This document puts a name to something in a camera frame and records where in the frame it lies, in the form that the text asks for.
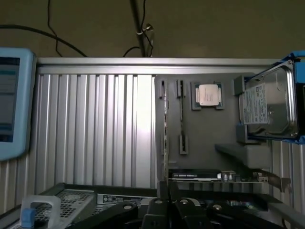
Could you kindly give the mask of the open grey PC case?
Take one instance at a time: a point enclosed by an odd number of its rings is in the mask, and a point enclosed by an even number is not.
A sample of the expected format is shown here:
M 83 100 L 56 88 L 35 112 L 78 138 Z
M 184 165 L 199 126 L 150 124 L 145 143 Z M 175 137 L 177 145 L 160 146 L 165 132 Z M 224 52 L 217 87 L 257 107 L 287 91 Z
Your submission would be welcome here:
M 181 185 L 177 184 L 177 186 L 183 198 L 193 200 L 197 206 L 201 205 L 203 209 L 215 203 L 227 204 L 278 225 L 281 225 L 281 222 L 284 221 L 285 229 L 290 229 L 286 217 L 276 212 L 274 208 L 276 200 L 267 195 L 187 190 Z M 118 203 L 126 201 L 139 207 L 141 204 L 147 205 L 149 199 L 157 198 L 157 189 L 58 184 L 40 195 L 56 196 L 61 200 L 61 221 L 58 226 L 52 229 L 71 229 L 71 225 Z M 47 229 L 51 205 L 32 203 L 31 207 L 36 210 L 36 214 L 34 226 L 29 229 Z M 2 223 L 0 229 L 28 229 L 20 225 L 20 209 L 21 205 L 7 217 L 8 222 Z M 179 224 L 181 218 L 171 202 L 170 195 L 168 222 L 168 229 L 187 229 L 186 226 Z

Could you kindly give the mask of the silver hard disk with label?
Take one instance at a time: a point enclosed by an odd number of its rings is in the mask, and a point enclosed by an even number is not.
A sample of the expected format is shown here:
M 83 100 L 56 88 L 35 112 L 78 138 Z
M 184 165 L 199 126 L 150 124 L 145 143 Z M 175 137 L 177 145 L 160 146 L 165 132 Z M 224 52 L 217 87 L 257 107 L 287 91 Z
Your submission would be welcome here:
M 246 77 L 238 99 L 240 122 L 249 139 L 295 140 L 298 137 L 292 60 Z

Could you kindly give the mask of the silver CPU chip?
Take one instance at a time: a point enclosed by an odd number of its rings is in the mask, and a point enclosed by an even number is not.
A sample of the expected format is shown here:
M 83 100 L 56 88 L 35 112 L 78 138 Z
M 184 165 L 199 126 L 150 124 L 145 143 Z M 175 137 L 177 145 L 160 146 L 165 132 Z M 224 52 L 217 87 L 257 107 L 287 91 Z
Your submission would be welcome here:
M 223 106 L 222 85 L 220 83 L 196 84 L 195 104 L 200 107 Z

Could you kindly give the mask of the blue hard disk carrier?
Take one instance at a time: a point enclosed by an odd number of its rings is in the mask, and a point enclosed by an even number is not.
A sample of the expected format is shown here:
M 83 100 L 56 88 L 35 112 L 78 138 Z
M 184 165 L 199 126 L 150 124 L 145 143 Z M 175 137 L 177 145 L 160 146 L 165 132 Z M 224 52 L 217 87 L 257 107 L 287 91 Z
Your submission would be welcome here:
M 292 52 L 282 60 L 274 63 L 271 67 L 288 60 L 292 60 L 294 62 L 295 95 L 297 102 L 299 134 L 295 140 L 283 141 L 296 144 L 305 144 L 305 51 Z

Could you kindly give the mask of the graphics card with silver bracket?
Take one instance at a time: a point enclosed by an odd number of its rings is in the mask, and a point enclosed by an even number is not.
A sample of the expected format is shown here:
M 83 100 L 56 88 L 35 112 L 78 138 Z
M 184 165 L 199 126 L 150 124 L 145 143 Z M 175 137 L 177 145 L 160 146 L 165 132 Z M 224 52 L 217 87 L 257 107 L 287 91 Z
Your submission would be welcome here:
M 290 188 L 291 179 L 261 170 L 249 169 L 242 172 L 219 169 L 171 169 L 170 180 L 201 181 L 201 182 L 263 182 L 284 192 Z

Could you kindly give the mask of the grey pole with tie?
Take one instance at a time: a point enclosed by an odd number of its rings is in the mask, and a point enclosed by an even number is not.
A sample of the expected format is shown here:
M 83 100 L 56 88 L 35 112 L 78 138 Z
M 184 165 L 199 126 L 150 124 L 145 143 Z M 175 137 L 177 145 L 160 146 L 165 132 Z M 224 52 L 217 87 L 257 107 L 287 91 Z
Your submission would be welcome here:
M 138 4 L 137 4 L 136 0 L 129 0 L 129 3 L 130 3 L 130 7 L 131 7 L 131 12 L 132 12 L 134 25 L 135 25 L 138 44 L 139 44 L 139 47 L 140 47 L 140 50 L 141 50 L 141 56 L 146 57 L 145 46 L 144 46 L 144 36 L 143 36 L 143 32 L 142 32 L 142 27 L 141 27 L 141 24 L 140 24 Z

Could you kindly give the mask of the grey parts rack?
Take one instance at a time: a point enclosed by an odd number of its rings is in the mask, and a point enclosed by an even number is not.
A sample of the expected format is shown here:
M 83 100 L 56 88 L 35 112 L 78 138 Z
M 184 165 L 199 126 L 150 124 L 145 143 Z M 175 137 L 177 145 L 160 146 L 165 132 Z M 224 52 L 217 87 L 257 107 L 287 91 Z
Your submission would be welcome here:
M 167 83 L 167 136 L 171 169 L 269 171 L 271 149 L 265 141 L 249 139 L 240 122 L 238 94 L 244 73 L 161 74 L 155 77 L 155 137 L 157 177 L 164 180 L 163 82 Z M 195 104 L 195 85 L 222 85 L 223 106 Z

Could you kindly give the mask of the blue grey teach pendant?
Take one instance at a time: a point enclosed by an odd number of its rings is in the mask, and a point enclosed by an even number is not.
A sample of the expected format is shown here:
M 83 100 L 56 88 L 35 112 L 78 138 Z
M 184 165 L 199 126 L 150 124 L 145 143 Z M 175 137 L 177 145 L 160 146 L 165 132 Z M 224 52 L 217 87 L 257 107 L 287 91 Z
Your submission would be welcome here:
M 0 161 L 29 148 L 36 62 L 29 49 L 0 47 Z

